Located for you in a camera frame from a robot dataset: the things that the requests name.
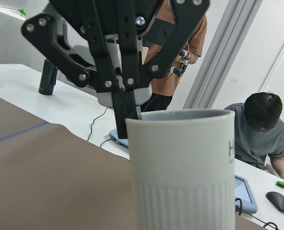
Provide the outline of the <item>aluminium frame post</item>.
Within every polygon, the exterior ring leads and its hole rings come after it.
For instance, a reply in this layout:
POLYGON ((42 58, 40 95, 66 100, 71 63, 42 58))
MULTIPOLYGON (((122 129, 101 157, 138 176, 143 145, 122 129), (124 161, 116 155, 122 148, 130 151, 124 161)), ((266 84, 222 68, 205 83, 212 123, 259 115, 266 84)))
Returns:
POLYGON ((184 109, 212 107, 260 5, 260 0, 228 2, 186 98, 184 109))

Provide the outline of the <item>white plastic mug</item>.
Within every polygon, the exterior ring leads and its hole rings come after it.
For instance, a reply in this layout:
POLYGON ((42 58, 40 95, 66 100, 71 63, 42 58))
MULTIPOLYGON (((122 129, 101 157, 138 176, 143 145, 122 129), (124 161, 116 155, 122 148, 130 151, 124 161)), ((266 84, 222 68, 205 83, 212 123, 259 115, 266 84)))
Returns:
POLYGON ((126 120, 138 229, 235 229, 234 119, 186 109, 126 120))

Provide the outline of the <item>grey teach pendant tablet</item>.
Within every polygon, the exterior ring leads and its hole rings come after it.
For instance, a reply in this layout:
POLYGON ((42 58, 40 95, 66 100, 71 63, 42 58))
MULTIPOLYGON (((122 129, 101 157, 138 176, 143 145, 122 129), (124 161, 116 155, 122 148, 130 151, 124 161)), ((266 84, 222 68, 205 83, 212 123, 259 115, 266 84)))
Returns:
POLYGON ((119 138, 118 137, 118 131, 117 131, 116 128, 109 132, 109 136, 116 144, 122 145, 122 146, 128 148, 128 146, 129 146, 128 140, 124 139, 124 138, 119 138))

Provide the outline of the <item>seated person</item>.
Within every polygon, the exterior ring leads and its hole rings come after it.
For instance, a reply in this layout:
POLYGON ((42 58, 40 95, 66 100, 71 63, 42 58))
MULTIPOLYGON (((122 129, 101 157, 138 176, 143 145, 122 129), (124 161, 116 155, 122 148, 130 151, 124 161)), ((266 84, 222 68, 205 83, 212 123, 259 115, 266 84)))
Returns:
POLYGON ((274 171, 284 179, 281 98, 271 92, 258 92, 226 109, 235 112, 235 158, 262 169, 269 157, 274 171))

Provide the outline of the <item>black computer mouse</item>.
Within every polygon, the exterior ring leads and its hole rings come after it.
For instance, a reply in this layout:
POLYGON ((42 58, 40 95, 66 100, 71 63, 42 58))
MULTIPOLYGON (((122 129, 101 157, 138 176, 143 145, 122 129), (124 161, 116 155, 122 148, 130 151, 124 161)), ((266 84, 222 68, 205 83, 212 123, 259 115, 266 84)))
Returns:
POLYGON ((267 192, 265 196, 278 211, 284 213, 284 195, 270 191, 267 192))

